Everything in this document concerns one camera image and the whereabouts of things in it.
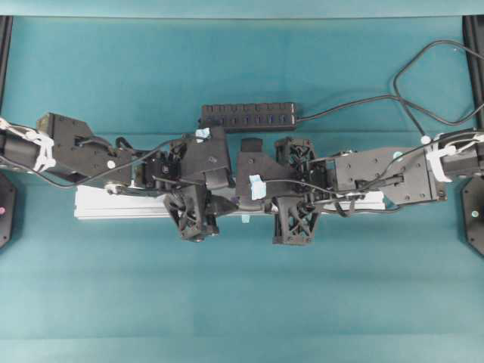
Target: white zip tie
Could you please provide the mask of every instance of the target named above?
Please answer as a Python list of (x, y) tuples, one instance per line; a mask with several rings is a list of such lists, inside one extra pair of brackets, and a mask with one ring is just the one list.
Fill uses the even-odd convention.
[(0, 117), (0, 129), (6, 130), (21, 137), (24, 140), (30, 141), (39, 146), (39, 155), (37, 155), (36, 164), (32, 168), (36, 172), (44, 172), (48, 168), (55, 166), (56, 161), (52, 157), (52, 148), (54, 140), (42, 132), (37, 132), (34, 129), (23, 127), (26, 132), (19, 131), (15, 126), (11, 125), (6, 119)]

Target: teal tablecloth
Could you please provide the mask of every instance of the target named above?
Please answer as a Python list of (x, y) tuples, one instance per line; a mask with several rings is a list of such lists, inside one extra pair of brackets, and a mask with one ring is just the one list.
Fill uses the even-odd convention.
[[(50, 110), (149, 147), (190, 131), (205, 103), (295, 101), (311, 113), (389, 90), (461, 18), (14, 21), (3, 116)], [(472, 106), (465, 57), (432, 50), (402, 82), (456, 117)], [(422, 120), (432, 133), (447, 131)], [(263, 135), (265, 149), (284, 136)], [(418, 143), (396, 104), (305, 124), (320, 155)], [(232, 155), (240, 135), (230, 137)], [(219, 220), (201, 244), (168, 219), (80, 222), (73, 192), (12, 176), (16, 232), (0, 253), (0, 361), (484, 360), (484, 259), (449, 202), (392, 216), (321, 218), (310, 247), (271, 245), (271, 218)]]

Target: wire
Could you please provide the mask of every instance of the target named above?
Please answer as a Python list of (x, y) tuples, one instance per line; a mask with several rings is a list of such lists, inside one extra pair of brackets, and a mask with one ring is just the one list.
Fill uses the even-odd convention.
[(300, 181), (300, 180), (296, 180), (296, 179), (280, 178), (280, 179), (265, 179), (265, 180), (262, 180), (262, 181), (265, 182), (265, 183), (294, 183), (294, 184), (299, 184), (299, 185), (304, 185), (306, 187), (314, 188), (318, 191), (323, 191), (325, 193), (336, 194), (336, 191), (331, 191), (329, 189), (318, 187), (317, 185), (314, 185), (314, 184), (311, 184), (311, 183), (306, 183), (305, 181)]
[(184, 140), (187, 140), (187, 139), (190, 139), (190, 138), (198, 138), (198, 137), (197, 136), (190, 136), (190, 137), (186, 137), (186, 138), (177, 138), (177, 139), (172, 139), (172, 140), (164, 141), (161, 144), (157, 145), (155, 148), (153, 148), (150, 151), (148, 151), (145, 155), (143, 155), (141, 157), (137, 157), (137, 158), (135, 158), (135, 159), (133, 159), (133, 160), (127, 162), (127, 163), (124, 163), (124, 164), (121, 164), (119, 166), (116, 166), (115, 168), (108, 169), (108, 170), (105, 170), (103, 172), (99, 172), (98, 174), (95, 174), (95, 175), (90, 176), (88, 178), (84, 178), (84, 179), (82, 179), (80, 181), (77, 181), (75, 183), (71, 183), (71, 184), (68, 184), (68, 185), (58, 183), (58, 182), (56, 182), (56, 181), (54, 181), (54, 180), (46, 177), (42, 173), (35, 171), (34, 169), (32, 169), (32, 168), (30, 168), (28, 166), (25, 166), (25, 165), (23, 165), (21, 163), (17, 163), (16, 161), (10, 160), (7, 157), (4, 157), (2, 155), (0, 155), (0, 160), (3, 160), (6, 163), (9, 163), (9, 164), (11, 164), (13, 166), (16, 166), (17, 168), (24, 169), (24, 170), (30, 172), (31, 174), (34, 174), (34, 175), (38, 176), (43, 181), (45, 181), (45, 182), (49, 183), (50, 185), (53, 185), (53, 186), (55, 186), (57, 188), (61, 188), (61, 189), (71, 189), (71, 188), (78, 187), (80, 185), (83, 185), (83, 184), (92, 182), (95, 179), (102, 178), (103, 176), (109, 175), (112, 172), (117, 172), (118, 170), (124, 169), (124, 168), (126, 168), (128, 166), (132, 166), (133, 164), (135, 164), (135, 163), (137, 163), (139, 161), (145, 160), (148, 157), (154, 155), (156, 152), (158, 152), (158, 150), (160, 148), (162, 148), (162, 147), (170, 144), (171, 142), (184, 141)]
[[(377, 213), (377, 214), (392, 214), (402, 210), (402, 206), (397, 206), (392, 209), (355, 209), (352, 214), (354, 213)], [(332, 209), (325, 209), (320, 208), (318, 209), (319, 212), (329, 213), (329, 214), (339, 214), (336, 210)]]
[[(431, 49), (431, 48), (433, 48), (433, 47), (435, 47), (437, 45), (453, 45), (454, 47), (463, 49), (464, 51), (466, 51), (467, 53), (473, 55), (474, 57), (479, 58), (481, 61), (484, 61), (484, 56), (482, 56), (481, 54), (473, 51), (472, 49), (470, 49), (468, 47), (466, 47), (465, 45), (462, 45), (459, 42), (455, 42), (453, 40), (436, 40), (435, 42), (431, 42), (430, 44), (428, 44), (425, 47), (423, 47), (423, 49), (421, 51), (419, 51), (406, 65), (404, 65), (403, 68), (401, 68), (400, 71), (393, 78), (393, 90), (395, 91), (396, 95), (399, 97), (400, 104), (402, 105), (403, 109), (405, 110), (405, 112), (407, 113), (407, 115), (410, 117), (410, 119), (413, 121), (413, 123), (417, 127), (419, 127), (420, 124), (418, 123), (417, 119), (415, 119), (414, 114), (408, 109), (407, 104), (403, 100), (403, 98), (402, 98), (402, 96), (400, 94), (400, 91), (399, 91), (398, 80), (399, 80), (399, 78), (406, 71), (408, 71), (411, 68), (411, 66), (414, 65), (414, 63), (416, 61), (418, 61), (422, 57), (422, 55), (425, 54), (425, 52), (427, 52), (429, 49)], [(465, 123), (466, 121), (468, 121), (468, 119), (470, 119), (472, 116), (474, 116), (483, 107), (484, 107), (484, 103), (481, 104), (481, 105), (479, 105), (474, 111), (472, 111), (468, 115), (466, 115), (464, 117), (461, 117), (460, 119), (457, 119), (456, 121), (447, 121), (447, 120), (442, 119), (442, 118), (439, 118), (438, 121), (440, 121), (441, 123), (444, 123), (444, 124), (446, 124), (448, 126), (459, 126), (459, 125)]]
[(328, 110), (316, 113), (316, 114), (311, 115), (311, 116), (300, 117), (300, 118), (297, 119), (297, 122), (301, 123), (301, 122), (305, 122), (305, 121), (310, 121), (312, 119), (319, 119), (319, 118), (327, 116), (327, 115), (329, 115), (333, 112), (337, 112), (339, 110), (343, 110), (345, 108), (357, 106), (357, 105), (360, 105), (360, 104), (368, 104), (368, 103), (371, 103), (371, 102), (382, 101), (382, 100), (393, 100), (393, 101), (398, 101), (402, 105), (404, 111), (407, 113), (407, 115), (410, 117), (411, 121), (415, 124), (418, 131), (422, 135), (425, 135), (425, 132), (424, 132), (423, 128), (421, 127), (420, 123), (415, 118), (414, 114), (410, 111), (410, 108), (413, 108), (414, 110), (417, 110), (421, 113), (424, 113), (428, 117), (434, 119), (435, 121), (438, 121), (439, 123), (442, 123), (442, 124), (447, 125), (447, 126), (462, 125), (463, 123), (465, 123), (466, 121), (468, 121), (469, 119), (474, 117), (478, 112), (480, 112), (484, 108), (484, 103), (480, 104), (476, 109), (474, 109), (473, 111), (471, 111), (467, 115), (462, 116), (460, 119), (457, 119), (455, 121), (448, 121), (448, 120), (436, 115), (434, 112), (432, 112), (432, 111), (430, 111), (430, 110), (428, 110), (428, 109), (426, 109), (422, 106), (419, 106), (418, 104), (415, 104), (414, 102), (411, 102), (411, 101), (404, 99), (402, 97), (400, 91), (399, 91), (399, 87), (398, 87), (399, 78), (406, 71), (408, 71), (410, 69), (410, 67), (418, 59), (420, 59), (420, 57), (422, 57), (423, 54), (425, 54), (425, 52), (427, 52), (429, 49), (435, 47), (436, 45), (453, 45), (455, 47), (458, 47), (460, 49), (465, 50), (466, 52), (470, 53), (474, 57), (477, 57), (477, 58), (484, 61), (483, 55), (473, 51), (472, 49), (469, 49), (468, 47), (466, 47), (465, 45), (462, 45), (459, 42), (455, 42), (455, 41), (452, 41), (452, 40), (436, 40), (435, 42), (431, 42), (430, 44), (428, 44), (424, 48), (422, 48), (409, 62), (407, 62), (406, 65), (403, 66), (403, 68), (400, 69), (400, 71), (397, 72), (397, 74), (393, 78), (393, 82), (392, 82), (393, 89), (396, 93), (395, 95), (387, 94), (387, 95), (375, 96), (375, 97), (371, 97), (371, 98), (362, 98), (360, 100), (346, 102), (345, 104), (340, 104), (338, 106), (332, 107)]

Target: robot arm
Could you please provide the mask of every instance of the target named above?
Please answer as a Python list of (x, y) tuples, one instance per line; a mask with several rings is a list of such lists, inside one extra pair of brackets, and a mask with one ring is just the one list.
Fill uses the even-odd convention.
[[(294, 107), (283, 105), (277, 119), (291, 125)], [(218, 234), (220, 216), (273, 215), (273, 242), (289, 245), (310, 243), (322, 213), (392, 213), (408, 204), (444, 201), (445, 183), (480, 177), (484, 169), (484, 132), (473, 129), (443, 134), (416, 148), (346, 151), (329, 157), (317, 157), (310, 140), (285, 138), (276, 142), (272, 158), (262, 151), (262, 139), (246, 138), (233, 173), (225, 133), (246, 131), (247, 119), (247, 129), (267, 131), (257, 130), (259, 123), (254, 123), (261, 116), (257, 105), (251, 110), (244, 111), (245, 119), (236, 113), (228, 126), (217, 119), (207, 125), (202, 119), (200, 124), (209, 127), (169, 142), (168, 151), (133, 150), (124, 139), (113, 146), (93, 135), (84, 122), (53, 113), (42, 117), (37, 129), (2, 121), (0, 160), (9, 169), (42, 172), (71, 183), (63, 188), (89, 185), (110, 194), (164, 195), (167, 211), (187, 240)], [(261, 119), (270, 117), (274, 119), (271, 114)], [(362, 201), (375, 193), (393, 206), (362, 208)]]

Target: white cable tie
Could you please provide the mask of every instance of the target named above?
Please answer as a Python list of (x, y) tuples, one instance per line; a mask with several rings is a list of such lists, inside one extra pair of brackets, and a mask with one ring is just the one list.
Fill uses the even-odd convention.
[(438, 144), (430, 145), (426, 147), (426, 159), (429, 160), (430, 168), (432, 169), (433, 176), (438, 182), (450, 183), (452, 180), (445, 176), (444, 169), (442, 168), (443, 157), (455, 155), (457, 148), (454, 145), (446, 146), (443, 149), (439, 149)]

